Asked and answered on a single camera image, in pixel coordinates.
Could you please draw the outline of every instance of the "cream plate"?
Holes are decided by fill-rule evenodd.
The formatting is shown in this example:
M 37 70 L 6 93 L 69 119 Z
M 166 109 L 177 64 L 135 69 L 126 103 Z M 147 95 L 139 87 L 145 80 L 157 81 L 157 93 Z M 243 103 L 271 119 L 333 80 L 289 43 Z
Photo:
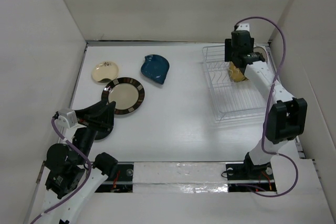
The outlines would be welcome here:
M 104 61 L 96 65 L 91 73 L 97 82 L 108 82 L 118 77 L 119 68 L 113 61 Z
M 117 110 L 125 110 L 132 107 L 138 100 L 139 93 L 135 86 L 129 83 L 121 83 L 115 86 L 109 94 L 109 102 L 115 101 Z
M 136 110 L 145 98 L 145 90 L 140 82 L 130 77 L 111 81 L 104 88 L 101 98 L 109 103 L 116 102 L 115 114 L 125 115 Z

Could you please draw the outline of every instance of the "dish rack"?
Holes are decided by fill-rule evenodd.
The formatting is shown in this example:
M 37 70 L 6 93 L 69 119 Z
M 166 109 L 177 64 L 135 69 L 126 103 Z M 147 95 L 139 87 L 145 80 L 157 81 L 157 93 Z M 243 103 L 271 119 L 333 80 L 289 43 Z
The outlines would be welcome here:
M 269 50 L 269 68 L 274 72 Z M 229 62 L 224 61 L 224 45 L 203 48 L 204 68 L 217 121 L 265 115 L 266 102 L 254 84 L 234 82 L 229 76 Z

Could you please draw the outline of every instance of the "white wall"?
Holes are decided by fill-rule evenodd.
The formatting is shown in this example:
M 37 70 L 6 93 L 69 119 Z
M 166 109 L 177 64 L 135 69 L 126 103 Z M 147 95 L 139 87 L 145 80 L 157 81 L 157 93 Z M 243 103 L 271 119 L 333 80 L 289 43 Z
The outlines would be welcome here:
M 85 39 L 223 42 L 251 15 L 278 20 L 288 0 L 65 0 Z M 272 27 L 253 21 L 267 42 Z
M 306 128 L 300 137 L 308 158 L 314 158 L 330 208 L 336 217 L 336 3 L 334 0 L 293 0 L 282 28 L 288 51 L 281 79 L 308 102 Z M 271 44 L 280 62 L 279 35 Z
M 0 216 L 22 223 L 85 41 L 62 0 L 0 0 Z

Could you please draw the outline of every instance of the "black bracket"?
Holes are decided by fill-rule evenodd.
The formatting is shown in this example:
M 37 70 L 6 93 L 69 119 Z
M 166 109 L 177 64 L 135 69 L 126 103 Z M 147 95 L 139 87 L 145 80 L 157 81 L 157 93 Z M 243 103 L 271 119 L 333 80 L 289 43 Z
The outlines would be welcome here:
M 271 168 L 271 163 L 263 165 L 254 165 L 250 159 L 249 153 L 246 154 L 243 163 L 226 164 L 227 179 L 230 180 L 259 180 L 262 173 L 267 168 Z
M 254 39 L 249 31 L 238 30 L 231 33 L 231 39 L 225 39 L 225 62 L 232 61 L 244 74 L 246 66 L 255 61 L 265 62 L 262 54 L 253 52 Z
M 106 174 L 110 177 L 113 176 L 117 171 L 118 160 L 106 152 L 103 152 L 97 155 L 92 167 L 100 169 L 103 175 Z
M 266 137 L 273 144 L 293 140 L 303 133 L 307 114 L 305 99 L 293 98 L 292 101 L 278 101 L 268 114 Z
M 116 172 L 111 175 L 96 193 L 130 193 L 133 190 L 134 163 L 119 163 Z

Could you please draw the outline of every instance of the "plate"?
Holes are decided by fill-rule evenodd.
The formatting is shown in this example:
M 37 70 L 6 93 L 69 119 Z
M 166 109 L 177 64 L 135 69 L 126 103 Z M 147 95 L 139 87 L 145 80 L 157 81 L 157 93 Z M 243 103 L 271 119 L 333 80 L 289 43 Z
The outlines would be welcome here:
M 147 55 L 141 73 L 156 83 L 163 84 L 169 70 L 169 62 L 161 55 Z
M 108 102 L 115 101 L 116 115 L 125 115 L 136 110 L 145 98 L 145 90 L 140 82 L 130 77 L 111 81 L 101 94 Z
M 96 82 L 108 82 L 118 77 L 119 68 L 113 61 L 103 61 L 96 65 L 91 72 Z

